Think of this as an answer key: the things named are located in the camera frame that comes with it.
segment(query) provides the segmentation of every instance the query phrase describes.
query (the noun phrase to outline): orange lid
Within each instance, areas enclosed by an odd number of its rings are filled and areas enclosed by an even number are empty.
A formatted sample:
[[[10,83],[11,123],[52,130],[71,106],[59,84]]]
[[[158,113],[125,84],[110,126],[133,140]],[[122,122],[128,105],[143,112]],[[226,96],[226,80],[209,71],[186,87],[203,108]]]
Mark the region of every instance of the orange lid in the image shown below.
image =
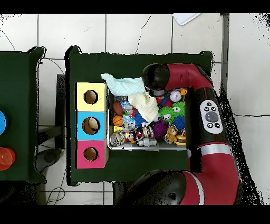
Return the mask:
[[[10,148],[0,147],[0,171],[7,170],[15,161],[15,153]]]

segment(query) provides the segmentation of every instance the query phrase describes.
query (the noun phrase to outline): green spiky ball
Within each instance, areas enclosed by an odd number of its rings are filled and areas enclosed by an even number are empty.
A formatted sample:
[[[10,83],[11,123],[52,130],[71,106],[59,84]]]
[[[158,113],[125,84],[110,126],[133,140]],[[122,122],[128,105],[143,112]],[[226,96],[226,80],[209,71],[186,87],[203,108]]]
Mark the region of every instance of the green spiky ball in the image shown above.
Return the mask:
[[[172,104],[172,109],[177,114],[177,116],[184,116],[185,115],[185,104],[184,102],[175,102]]]
[[[159,110],[160,118],[165,121],[166,124],[173,123],[177,117],[177,113],[171,107],[162,107]]]

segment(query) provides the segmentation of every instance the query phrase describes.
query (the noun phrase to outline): gray button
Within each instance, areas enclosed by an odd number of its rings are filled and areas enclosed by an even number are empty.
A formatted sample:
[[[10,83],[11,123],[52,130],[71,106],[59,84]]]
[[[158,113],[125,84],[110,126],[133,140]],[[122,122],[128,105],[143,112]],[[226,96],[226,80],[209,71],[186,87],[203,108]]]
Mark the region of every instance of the gray button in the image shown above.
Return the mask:
[[[217,122],[218,121],[218,115],[217,113],[210,111],[205,115],[205,119],[208,122]]]

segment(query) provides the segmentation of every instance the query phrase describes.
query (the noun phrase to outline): green table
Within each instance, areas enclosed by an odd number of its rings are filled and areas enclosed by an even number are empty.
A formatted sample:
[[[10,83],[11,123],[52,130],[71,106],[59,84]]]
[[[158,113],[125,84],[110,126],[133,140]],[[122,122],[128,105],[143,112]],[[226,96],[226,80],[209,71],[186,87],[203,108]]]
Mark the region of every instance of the green table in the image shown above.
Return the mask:
[[[155,170],[186,170],[186,151],[126,151],[110,150],[109,160],[103,169],[75,169],[74,167],[74,84],[75,82],[104,82],[102,73],[112,74],[115,78],[142,75],[142,70],[152,63],[195,63],[210,74],[212,54],[209,51],[200,54],[82,54],[77,46],[71,46],[65,54],[66,63],[66,120],[67,127],[67,182],[135,181],[145,173]]]
[[[0,147],[16,154],[14,164],[0,171],[0,181],[45,183],[35,167],[37,142],[37,66],[44,48],[27,53],[0,52],[0,110],[7,117],[7,129],[0,135]]]

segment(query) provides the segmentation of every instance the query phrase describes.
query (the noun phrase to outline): yellow box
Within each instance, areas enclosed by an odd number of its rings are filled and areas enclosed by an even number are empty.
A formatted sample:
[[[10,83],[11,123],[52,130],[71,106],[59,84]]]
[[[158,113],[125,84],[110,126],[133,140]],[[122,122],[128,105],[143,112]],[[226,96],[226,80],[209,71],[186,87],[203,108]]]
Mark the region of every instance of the yellow box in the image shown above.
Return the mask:
[[[76,109],[78,111],[105,112],[107,104],[106,84],[77,82],[75,85]]]

